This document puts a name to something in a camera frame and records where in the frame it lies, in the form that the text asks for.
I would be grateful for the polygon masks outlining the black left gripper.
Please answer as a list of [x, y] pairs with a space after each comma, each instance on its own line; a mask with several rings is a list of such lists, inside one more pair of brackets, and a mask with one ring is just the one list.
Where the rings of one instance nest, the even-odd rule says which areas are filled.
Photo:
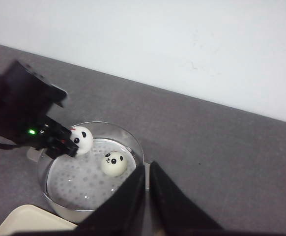
[[17, 144], [37, 150], [45, 149], [50, 158], [62, 155], [75, 157], [79, 147], [73, 141], [69, 141], [71, 133], [70, 129], [45, 116], [42, 120], [23, 126], [17, 137]]

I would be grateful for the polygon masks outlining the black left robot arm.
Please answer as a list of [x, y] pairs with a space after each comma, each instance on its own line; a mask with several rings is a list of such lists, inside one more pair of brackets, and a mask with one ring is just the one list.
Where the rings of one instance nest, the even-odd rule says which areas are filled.
[[47, 116], [51, 107], [63, 106], [67, 92], [20, 61], [0, 74], [0, 136], [12, 141], [0, 149], [20, 147], [45, 149], [52, 159], [76, 156], [78, 146], [72, 132]]

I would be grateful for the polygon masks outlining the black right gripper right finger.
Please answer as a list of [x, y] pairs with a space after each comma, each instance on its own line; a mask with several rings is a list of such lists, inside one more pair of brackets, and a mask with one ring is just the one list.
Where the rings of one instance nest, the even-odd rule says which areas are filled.
[[168, 236], [284, 236], [284, 233], [226, 230], [193, 203], [153, 161], [149, 190], [163, 229]]

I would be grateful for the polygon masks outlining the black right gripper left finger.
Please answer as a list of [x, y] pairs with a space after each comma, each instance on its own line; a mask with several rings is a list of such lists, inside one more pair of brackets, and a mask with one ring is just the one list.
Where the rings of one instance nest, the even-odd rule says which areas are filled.
[[73, 230], [16, 232], [15, 236], [128, 236], [143, 201], [145, 167], [136, 167], [117, 191]]

